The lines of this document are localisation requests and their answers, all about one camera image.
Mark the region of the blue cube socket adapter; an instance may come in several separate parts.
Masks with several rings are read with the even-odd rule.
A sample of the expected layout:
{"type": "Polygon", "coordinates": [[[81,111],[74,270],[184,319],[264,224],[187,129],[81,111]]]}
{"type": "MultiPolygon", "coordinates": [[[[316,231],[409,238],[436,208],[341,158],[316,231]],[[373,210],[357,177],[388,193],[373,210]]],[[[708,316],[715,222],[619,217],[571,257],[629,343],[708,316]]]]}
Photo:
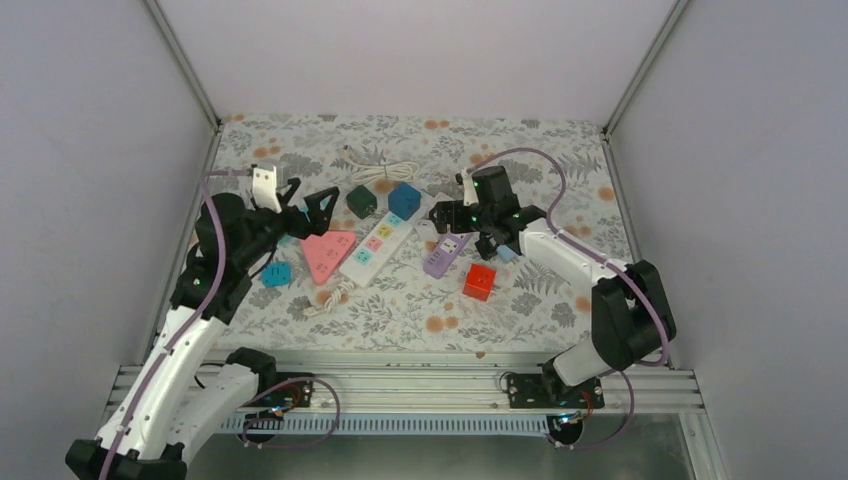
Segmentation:
{"type": "Polygon", "coordinates": [[[388,195],[389,211],[408,221],[420,208],[422,194],[411,185],[401,182],[388,195]]]}

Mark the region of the dark green cube adapter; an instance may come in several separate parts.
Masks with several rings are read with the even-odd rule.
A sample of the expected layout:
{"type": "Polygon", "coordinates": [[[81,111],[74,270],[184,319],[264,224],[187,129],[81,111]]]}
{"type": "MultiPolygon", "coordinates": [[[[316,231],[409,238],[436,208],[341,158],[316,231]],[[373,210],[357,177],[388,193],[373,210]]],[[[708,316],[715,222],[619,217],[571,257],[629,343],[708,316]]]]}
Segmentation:
{"type": "Polygon", "coordinates": [[[377,197],[365,185],[354,187],[345,197],[348,209],[359,219],[365,219],[375,213],[378,207],[377,197]]]}

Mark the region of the red cube socket adapter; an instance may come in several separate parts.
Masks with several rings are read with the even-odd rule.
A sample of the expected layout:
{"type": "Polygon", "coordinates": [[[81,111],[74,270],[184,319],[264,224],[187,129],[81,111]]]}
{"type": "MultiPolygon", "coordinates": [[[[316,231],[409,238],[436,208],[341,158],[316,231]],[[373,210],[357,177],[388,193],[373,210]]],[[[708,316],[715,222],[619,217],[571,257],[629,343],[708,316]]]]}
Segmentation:
{"type": "Polygon", "coordinates": [[[486,302],[491,296],[495,278],[495,269],[474,263],[466,275],[462,293],[467,297],[486,302]]]}

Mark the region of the white multicolour power strip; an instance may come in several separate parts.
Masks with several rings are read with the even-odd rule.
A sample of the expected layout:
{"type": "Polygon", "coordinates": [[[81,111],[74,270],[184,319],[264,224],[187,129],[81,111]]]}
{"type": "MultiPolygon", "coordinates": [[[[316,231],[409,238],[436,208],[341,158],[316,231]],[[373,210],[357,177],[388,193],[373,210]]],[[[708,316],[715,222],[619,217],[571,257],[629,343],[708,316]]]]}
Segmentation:
{"type": "Polygon", "coordinates": [[[341,264],[339,273],[356,287],[367,287],[416,230],[416,224],[437,201],[446,199],[444,194],[433,197],[423,193],[419,210],[409,220],[386,213],[341,264]]]}

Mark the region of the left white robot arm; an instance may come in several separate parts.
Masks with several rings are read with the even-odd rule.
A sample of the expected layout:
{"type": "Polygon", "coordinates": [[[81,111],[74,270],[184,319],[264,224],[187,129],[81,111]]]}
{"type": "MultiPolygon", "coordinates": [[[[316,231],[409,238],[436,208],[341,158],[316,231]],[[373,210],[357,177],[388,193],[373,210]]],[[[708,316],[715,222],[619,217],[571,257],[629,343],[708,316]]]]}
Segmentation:
{"type": "Polygon", "coordinates": [[[129,393],[92,439],[77,439],[65,463],[79,479],[183,479],[196,455],[237,409],[270,402],[288,386],[273,356],[239,348],[215,383],[183,400],[207,353],[230,324],[252,286],[251,268],[285,236],[306,239],[328,231],[340,191],[330,187],[289,200],[300,186],[276,190],[274,173],[257,170],[254,207],[237,194],[213,195],[207,184],[201,231],[169,300],[163,328],[129,393]]]}

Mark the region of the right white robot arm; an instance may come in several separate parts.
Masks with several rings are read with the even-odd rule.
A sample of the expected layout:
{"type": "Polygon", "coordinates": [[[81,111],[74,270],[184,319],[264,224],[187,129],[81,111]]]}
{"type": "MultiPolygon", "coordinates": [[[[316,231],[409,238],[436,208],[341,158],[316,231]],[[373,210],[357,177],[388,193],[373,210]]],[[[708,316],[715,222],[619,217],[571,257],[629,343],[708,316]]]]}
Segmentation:
{"type": "Polygon", "coordinates": [[[588,337],[542,367],[541,391],[549,404],[567,406],[578,397],[581,384],[623,371],[675,338],[667,295],[652,263],[610,258],[555,228],[550,213],[521,205],[501,166],[464,173],[460,182],[464,199],[440,201],[429,211],[439,233],[478,233],[475,246],[483,258],[506,246],[588,296],[588,337]]]}

